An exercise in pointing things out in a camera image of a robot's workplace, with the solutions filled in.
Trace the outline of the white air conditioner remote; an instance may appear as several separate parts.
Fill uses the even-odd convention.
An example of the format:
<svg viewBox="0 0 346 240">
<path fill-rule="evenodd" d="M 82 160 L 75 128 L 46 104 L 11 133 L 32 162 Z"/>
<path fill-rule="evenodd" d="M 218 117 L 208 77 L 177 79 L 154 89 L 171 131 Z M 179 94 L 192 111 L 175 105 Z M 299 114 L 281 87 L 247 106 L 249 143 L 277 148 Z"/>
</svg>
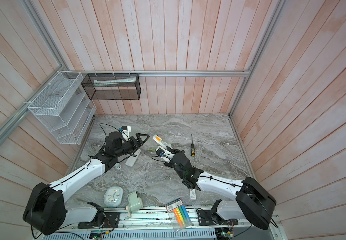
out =
<svg viewBox="0 0 346 240">
<path fill-rule="evenodd" d="M 157 135 L 154 135 L 153 136 L 153 140 L 158 144 L 157 148 L 156 148 L 156 151 L 158 149 L 162 149 L 162 150 L 167 150 L 167 151 L 171 151 L 173 148 L 172 148 L 172 145 L 170 144 L 167 144 L 164 140 L 162 140 L 159 136 Z"/>
</svg>

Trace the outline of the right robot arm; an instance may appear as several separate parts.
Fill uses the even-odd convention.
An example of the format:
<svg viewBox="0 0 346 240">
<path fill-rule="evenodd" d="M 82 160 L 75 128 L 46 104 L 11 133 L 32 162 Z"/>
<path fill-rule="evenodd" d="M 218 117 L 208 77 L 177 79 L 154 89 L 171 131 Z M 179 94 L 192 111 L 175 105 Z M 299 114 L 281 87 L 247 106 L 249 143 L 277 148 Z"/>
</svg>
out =
<svg viewBox="0 0 346 240">
<path fill-rule="evenodd" d="M 254 178 L 231 180 L 192 166 L 184 151 L 157 148 L 164 165 L 173 168 L 188 189 L 211 192 L 229 199 L 214 204 L 215 215 L 222 220 L 246 219 L 253 226 L 267 230 L 277 204 L 276 199 Z"/>
</svg>

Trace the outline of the black yellow screwdriver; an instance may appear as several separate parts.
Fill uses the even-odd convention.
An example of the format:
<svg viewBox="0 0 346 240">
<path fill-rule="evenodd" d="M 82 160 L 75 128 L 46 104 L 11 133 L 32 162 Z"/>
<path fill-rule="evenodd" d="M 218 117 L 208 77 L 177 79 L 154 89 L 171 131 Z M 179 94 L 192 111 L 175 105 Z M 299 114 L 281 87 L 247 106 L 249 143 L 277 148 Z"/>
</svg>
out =
<svg viewBox="0 0 346 240">
<path fill-rule="evenodd" d="M 193 143 L 193 135 L 191 135 L 191 155 L 192 157 L 194 157 L 196 155 L 196 152 L 195 152 L 195 146 L 194 146 L 194 143 Z"/>
</svg>

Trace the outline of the red white remote control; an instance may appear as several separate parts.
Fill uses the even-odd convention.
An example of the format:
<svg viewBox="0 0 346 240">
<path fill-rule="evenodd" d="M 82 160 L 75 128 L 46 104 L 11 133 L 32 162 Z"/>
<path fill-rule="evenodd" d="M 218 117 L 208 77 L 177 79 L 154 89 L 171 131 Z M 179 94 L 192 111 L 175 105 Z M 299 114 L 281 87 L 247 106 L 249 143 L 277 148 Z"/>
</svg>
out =
<svg viewBox="0 0 346 240">
<path fill-rule="evenodd" d="M 131 156 L 126 161 L 126 166 L 133 167 L 136 160 L 141 154 L 141 149 L 137 150 L 135 153 L 131 154 Z"/>
</svg>

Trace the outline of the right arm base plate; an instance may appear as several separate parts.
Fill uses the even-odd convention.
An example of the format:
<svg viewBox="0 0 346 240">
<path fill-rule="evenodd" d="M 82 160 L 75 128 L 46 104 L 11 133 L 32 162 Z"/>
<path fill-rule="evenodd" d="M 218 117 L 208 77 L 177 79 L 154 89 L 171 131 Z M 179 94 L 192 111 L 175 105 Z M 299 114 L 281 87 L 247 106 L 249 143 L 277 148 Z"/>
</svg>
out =
<svg viewBox="0 0 346 240">
<path fill-rule="evenodd" d="M 234 226 L 238 225 L 237 219 L 224 220 L 212 210 L 196 209 L 200 226 Z"/>
</svg>

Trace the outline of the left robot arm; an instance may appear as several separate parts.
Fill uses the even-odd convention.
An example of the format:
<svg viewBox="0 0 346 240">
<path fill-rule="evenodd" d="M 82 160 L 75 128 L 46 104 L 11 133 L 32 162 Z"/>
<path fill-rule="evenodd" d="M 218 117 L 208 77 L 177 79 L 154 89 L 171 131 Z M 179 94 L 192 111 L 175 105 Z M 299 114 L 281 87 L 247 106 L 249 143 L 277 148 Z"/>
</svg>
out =
<svg viewBox="0 0 346 240">
<path fill-rule="evenodd" d="M 119 157 L 134 154 L 149 138 L 150 135 L 140 133 L 128 138 L 121 132 L 109 133 L 101 149 L 82 167 L 57 181 L 39 183 L 33 188 L 23 220 L 32 230 L 46 236 L 75 223 L 101 228 L 106 218 L 103 207 L 89 202 L 86 207 L 67 208 L 65 203 L 91 180 L 108 172 Z"/>
</svg>

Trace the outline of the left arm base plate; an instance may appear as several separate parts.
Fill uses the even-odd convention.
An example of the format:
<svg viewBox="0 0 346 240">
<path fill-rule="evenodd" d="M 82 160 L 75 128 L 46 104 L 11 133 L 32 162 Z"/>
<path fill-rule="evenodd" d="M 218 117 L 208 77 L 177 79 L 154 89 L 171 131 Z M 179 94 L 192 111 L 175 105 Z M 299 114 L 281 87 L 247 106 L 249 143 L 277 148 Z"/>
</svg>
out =
<svg viewBox="0 0 346 240">
<path fill-rule="evenodd" d="M 119 225 L 120 212 L 98 213 L 91 222 L 78 224 L 78 229 L 115 229 Z"/>
</svg>

